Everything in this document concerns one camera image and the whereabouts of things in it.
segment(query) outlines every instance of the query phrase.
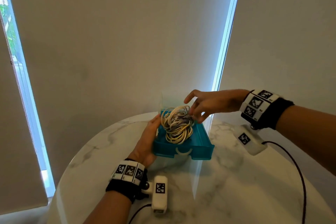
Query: floor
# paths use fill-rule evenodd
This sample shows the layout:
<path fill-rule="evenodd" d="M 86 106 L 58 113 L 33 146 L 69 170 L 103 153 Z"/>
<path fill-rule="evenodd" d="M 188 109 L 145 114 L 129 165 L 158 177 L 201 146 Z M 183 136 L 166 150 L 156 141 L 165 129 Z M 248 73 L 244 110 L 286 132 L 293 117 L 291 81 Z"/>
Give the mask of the floor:
<path fill-rule="evenodd" d="M 0 224 L 46 224 L 49 206 L 0 215 Z"/>

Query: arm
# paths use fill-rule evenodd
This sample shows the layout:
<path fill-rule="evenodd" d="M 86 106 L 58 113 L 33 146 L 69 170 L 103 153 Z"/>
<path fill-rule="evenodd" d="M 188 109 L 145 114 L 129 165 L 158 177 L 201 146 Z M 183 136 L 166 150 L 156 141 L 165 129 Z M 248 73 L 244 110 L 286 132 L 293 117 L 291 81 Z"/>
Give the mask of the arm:
<path fill-rule="evenodd" d="M 190 108 L 190 114 L 201 123 L 213 113 L 239 111 L 248 93 L 248 90 L 193 90 L 184 103 L 197 97 Z M 281 115 L 276 130 L 336 175 L 336 116 L 291 106 Z"/>
<path fill-rule="evenodd" d="M 143 164 L 146 168 L 153 164 L 156 156 L 152 153 L 152 145 L 160 124 L 160 115 L 148 122 L 128 158 Z M 83 224 L 126 224 L 131 205 L 131 201 L 126 196 L 116 191 L 108 191 Z"/>

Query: white marble tabletop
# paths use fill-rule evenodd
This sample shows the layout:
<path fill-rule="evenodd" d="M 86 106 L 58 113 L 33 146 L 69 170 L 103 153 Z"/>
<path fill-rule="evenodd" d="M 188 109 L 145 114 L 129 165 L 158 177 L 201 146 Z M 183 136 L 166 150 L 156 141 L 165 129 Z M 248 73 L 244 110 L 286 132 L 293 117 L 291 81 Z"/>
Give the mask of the white marble tabletop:
<path fill-rule="evenodd" d="M 76 154 L 52 199 L 48 224 L 82 224 L 102 198 L 112 171 L 140 138 L 145 113 L 117 122 L 93 137 Z M 232 126 L 213 120 L 209 133 L 215 145 L 211 160 L 189 156 L 158 157 L 149 168 L 168 178 L 167 213 L 150 208 L 137 214 L 136 223 L 301 223 L 303 191 L 295 166 L 271 147 L 250 156 L 232 134 Z M 306 223 L 336 223 L 317 190 L 306 179 Z M 130 216 L 149 199 L 136 201 Z"/>

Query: rubber band pile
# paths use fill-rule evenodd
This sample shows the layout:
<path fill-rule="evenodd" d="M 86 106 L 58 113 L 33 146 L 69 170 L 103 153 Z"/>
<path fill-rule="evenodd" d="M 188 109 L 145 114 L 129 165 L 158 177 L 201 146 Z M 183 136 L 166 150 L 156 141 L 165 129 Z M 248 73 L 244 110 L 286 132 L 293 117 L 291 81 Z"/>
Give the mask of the rubber band pile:
<path fill-rule="evenodd" d="M 166 130 L 166 140 L 173 144 L 182 144 L 193 134 L 193 117 L 188 114 L 190 107 L 181 105 L 169 107 L 161 114 L 161 125 Z"/>

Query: person's left hand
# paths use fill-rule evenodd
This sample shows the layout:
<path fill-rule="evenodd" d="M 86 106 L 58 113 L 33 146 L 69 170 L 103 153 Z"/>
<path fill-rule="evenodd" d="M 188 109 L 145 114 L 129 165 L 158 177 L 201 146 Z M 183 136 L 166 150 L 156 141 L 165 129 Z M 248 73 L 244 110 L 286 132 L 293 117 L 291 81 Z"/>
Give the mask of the person's left hand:
<path fill-rule="evenodd" d="M 156 160 L 156 156 L 152 152 L 153 142 L 156 137 L 156 130 L 161 124 L 161 116 L 158 114 L 150 120 L 143 131 L 140 140 L 136 144 L 134 150 L 129 154 L 131 158 L 146 168 L 149 167 Z"/>

